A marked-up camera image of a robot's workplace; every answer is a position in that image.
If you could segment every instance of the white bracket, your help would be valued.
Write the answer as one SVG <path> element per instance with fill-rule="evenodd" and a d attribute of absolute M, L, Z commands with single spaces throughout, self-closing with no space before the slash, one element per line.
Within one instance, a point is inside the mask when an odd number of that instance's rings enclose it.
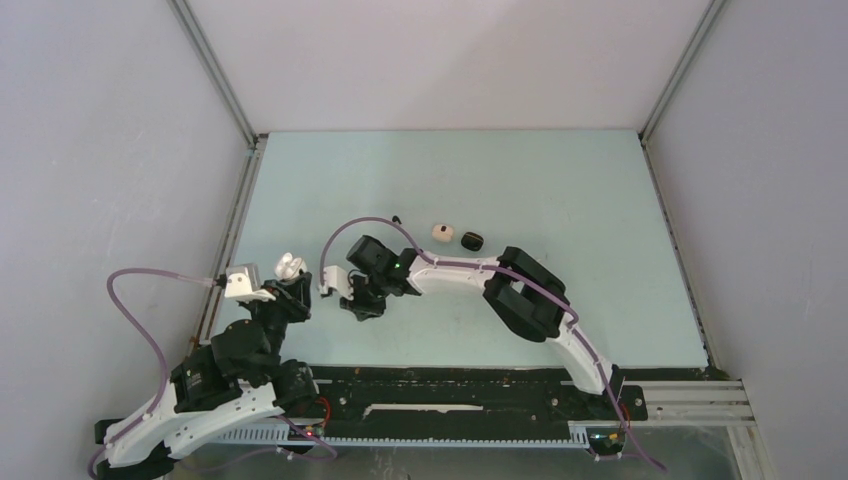
<path fill-rule="evenodd" d="M 229 267 L 226 273 L 227 286 L 224 289 L 224 298 L 237 302 L 252 300 L 267 302 L 277 298 L 259 284 L 259 267 L 255 263 Z"/>
<path fill-rule="evenodd" d="M 409 266 L 409 277 L 407 277 L 409 285 L 421 294 L 436 292 L 483 293 L 486 289 L 486 281 L 491 279 L 495 272 L 483 270 L 482 267 L 500 264 L 497 257 L 444 257 L 432 252 L 424 253 L 435 260 L 435 265 L 427 263 L 421 256 L 418 256 Z M 444 265 L 449 262 L 475 264 L 478 268 L 447 267 Z"/>
<path fill-rule="evenodd" d="M 597 354 L 598 357 L 600 357 L 600 360 L 598 361 L 598 365 L 596 365 L 592 356 L 589 354 L 589 351 L 583 343 L 577 339 L 574 332 L 580 332 L 583 338 L 586 339 L 586 342 L 589 343 L 592 350 L 595 352 L 598 350 L 592 345 L 589 341 L 589 337 L 583 333 L 579 326 L 569 327 L 567 325 L 566 317 L 563 317 L 562 323 L 560 324 L 559 336 L 557 338 L 549 338 L 545 343 L 553 347 L 554 351 L 557 355 L 559 355 L 565 369 L 568 370 L 568 374 L 571 375 L 572 380 L 574 380 L 575 387 L 587 393 L 602 395 L 604 393 L 604 381 L 601 379 L 601 373 L 598 371 L 598 366 L 603 368 L 604 375 L 606 375 L 607 380 L 609 380 L 612 375 L 612 363 L 610 363 L 610 361 L 602 355 Z"/>
<path fill-rule="evenodd" d="M 339 292 L 342 297 L 353 300 L 353 289 L 348 281 L 347 270 L 338 265 L 324 267 L 324 283 L 318 285 L 318 291 L 323 296 L 332 294 L 333 290 Z"/>

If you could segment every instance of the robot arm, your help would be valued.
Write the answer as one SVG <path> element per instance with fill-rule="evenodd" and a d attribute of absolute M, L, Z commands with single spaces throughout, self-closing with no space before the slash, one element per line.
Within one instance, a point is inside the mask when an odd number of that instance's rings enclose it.
<path fill-rule="evenodd" d="M 352 311 L 359 321 L 382 315 L 389 294 L 451 291 L 482 295 L 514 334 L 550 345 L 579 390 L 603 394 L 604 380 L 598 367 L 603 369 L 607 379 L 613 380 L 615 369 L 609 360 L 594 353 L 594 347 L 580 327 L 568 324 L 572 317 L 562 308 L 527 285 L 516 290 L 515 278 L 504 273 L 504 270 L 516 272 L 569 304 L 565 285 L 536 260 L 515 247 L 507 247 L 499 257 L 489 258 L 439 257 L 423 253 L 433 263 L 414 249 L 404 249 L 396 255 L 378 240 L 363 236 L 347 256 L 361 274 L 348 275 L 341 267 L 326 267 L 321 294 L 328 296 L 337 291 L 342 297 L 341 307 Z"/>
<path fill-rule="evenodd" d="M 318 396 L 309 366 L 281 364 L 279 356 L 288 324 L 310 316 L 312 276 L 303 266 L 260 285 L 256 270 L 255 264 L 239 265 L 226 275 L 224 296 L 247 309 L 249 320 L 229 325 L 174 368 L 154 410 L 148 412 L 151 399 L 124 420 L 96 424 L 96 441 L 106 446 L 100 479 L 158 478 L 221 434 Z"/>

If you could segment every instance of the small black object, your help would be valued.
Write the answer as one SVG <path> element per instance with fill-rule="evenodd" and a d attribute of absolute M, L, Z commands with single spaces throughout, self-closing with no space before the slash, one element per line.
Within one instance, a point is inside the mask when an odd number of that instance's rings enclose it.
<path fill-rule="evenodd" d="M 474 232 L 465 232 L 459 243 L 472 252 L 479 252 L 483 248 L 483 237 Z"/>

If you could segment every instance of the white cap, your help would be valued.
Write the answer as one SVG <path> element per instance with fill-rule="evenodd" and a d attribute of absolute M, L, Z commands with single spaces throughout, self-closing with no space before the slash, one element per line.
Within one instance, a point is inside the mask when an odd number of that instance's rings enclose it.
<path fill-rule="evenodd" d="M 306 271 L 306 262 L 300 257 L 295 257 L 286 252 L 274 267 L 274 275 L 280 280 L 291 280 Z"/>

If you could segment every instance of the glass panel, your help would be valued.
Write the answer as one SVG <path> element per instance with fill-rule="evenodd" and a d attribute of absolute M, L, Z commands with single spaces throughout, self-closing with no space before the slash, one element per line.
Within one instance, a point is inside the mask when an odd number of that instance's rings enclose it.
<path fill-rule="evenodd" d="M 664 475 L 642 461 L 626 459 L 596 464 L 582 450 L 493 448 L 344 448 L 330 463 L 286 460 L 284 455 L 259 455 L 227 469 L 196 474 L 177 466 L 172 478 L 287 480 L 451 480 L 451 479 L 639 479 L 728 480 L 739 478 L 723 428 L 640 428 L 640 443 L 666 464 Z M 214 466 L 249 452 L 250 447 L 207 445 L 193 465 Z M 625 451 L 632 451 L 632 446 Z"/>

